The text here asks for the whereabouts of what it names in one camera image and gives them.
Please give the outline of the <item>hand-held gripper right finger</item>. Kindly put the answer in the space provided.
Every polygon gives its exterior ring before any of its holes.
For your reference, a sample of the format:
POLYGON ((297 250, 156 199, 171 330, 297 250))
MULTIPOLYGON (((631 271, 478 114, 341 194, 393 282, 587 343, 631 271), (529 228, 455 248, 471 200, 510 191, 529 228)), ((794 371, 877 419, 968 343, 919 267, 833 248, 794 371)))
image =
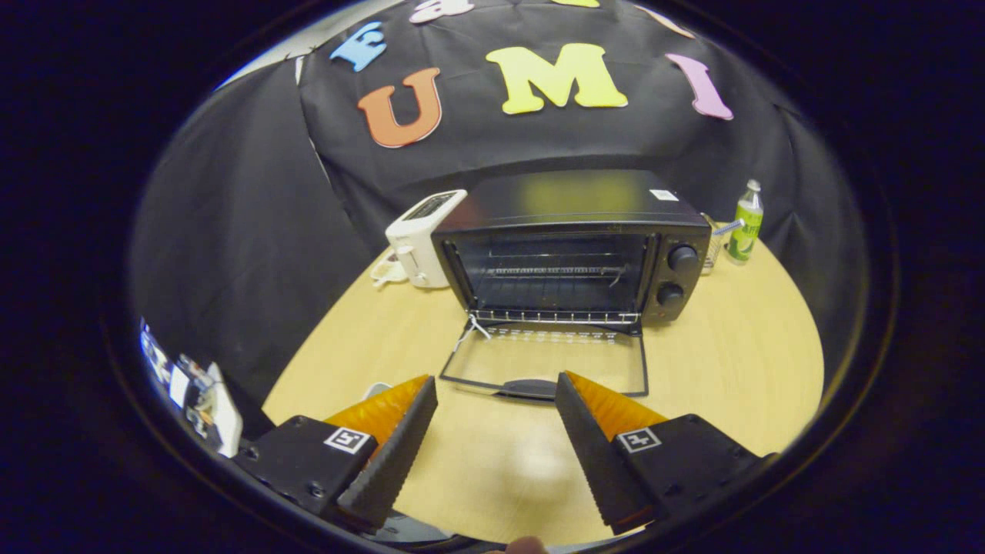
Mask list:
POLYGON ((693 527, 731 504, 773 459, 700 415, 665 417, 574 372, 557 378, 555 404, 596 508, 615 534, 693 527))

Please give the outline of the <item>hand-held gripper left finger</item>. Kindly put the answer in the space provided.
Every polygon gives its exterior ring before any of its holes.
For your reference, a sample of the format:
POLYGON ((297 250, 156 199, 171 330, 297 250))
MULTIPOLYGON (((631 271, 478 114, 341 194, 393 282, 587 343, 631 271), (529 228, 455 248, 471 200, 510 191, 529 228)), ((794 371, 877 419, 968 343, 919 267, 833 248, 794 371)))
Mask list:
POLYGON ((317 518, 373 533, 385 525, 436 408, 420 375, 317 420, 295 415, 233 456, 241 470, 317 518))

